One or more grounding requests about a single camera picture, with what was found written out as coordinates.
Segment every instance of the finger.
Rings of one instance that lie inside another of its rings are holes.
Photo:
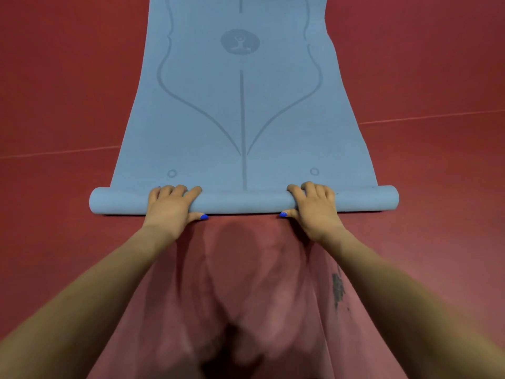
[[[172,185],[163,186],[160,190],[160,194],[158,194],[158,198],[161,199],[168,197],[172,193],[173,189],[174,187]]]
[[[192,204],[193,201],[200,195],[201,193],[201,187],[200,186],[195,186],[193,189],[188,191],[184,198],[188,201],[189,204]]]
[[[323,185],[316,185],[316,193],[319,198],[326,198],[326,192]]]
[[[306,198],[305,193],[303,192],[302,189],[300,189],[299,186],[289,185],[287,187],[287,191],[289,191],[291,193],[291,195],[293,195],[293,198],[296,201],[296,203],[301,202],[302,200],[304,200]]]
[[[171,196],[182,197],[188,188],[184,185],[177,185],[177,187],[170,193]]]
[[[148,210],[153,205],[153,203],[155,203],[158,200],[158,194],[160,193],[160,190],[161,187],[155,187],[153,190],[150,191],[148,198]]]
[[[300,187],[302,190],[305,190],[307,197],[317,197],[316,187],[313,182],[304,182]]]
[[[335,203],[335,192],[328,186],[324,187],[324,193],[326,195],[326,198],[331,202]]]
[[[300,219],[300,213],[296,209],[286,210],[279,214],[281,218],[294,218],[297,221]]]
[[[189,213],[187,223],[205,221],[205,219],[209,219],[209,216],[204,213]]]

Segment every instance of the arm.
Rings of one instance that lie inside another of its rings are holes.
[[[295,218],[337,261],[409,378],[505,377],[505,355],[496,345],[344,228],[330,188],[307,182],[288,190],[298,210],[281,216]]]
[[[48,302],[0,344],[0,378],[85,378],[136,287],[187,223],[195,187],[156,188],[142,229]]]

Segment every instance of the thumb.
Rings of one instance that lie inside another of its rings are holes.
[[[296,209],[283,211],[279,216],[282,218],[294,218],[297,221],[300,219],[300,213]]]
[[[209,216],[204,213],[189,213],[187,223],[191,223],[193,221],[204,221],[205,219],[209,219]]]

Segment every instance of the circular logo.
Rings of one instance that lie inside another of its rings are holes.
[[[221,36],[221,45],[228,53],[247,56],[260,47],[260,39],[246,30],[232,29]]]

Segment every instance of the yoga mat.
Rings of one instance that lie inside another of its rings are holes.
[[[96,214],[145,214],[155,186],[199,185],[208,214],[295,207],[288,184],[340,211],[392,210],[378,186],[324,20],[327,0],[150,0],[137,95]]]

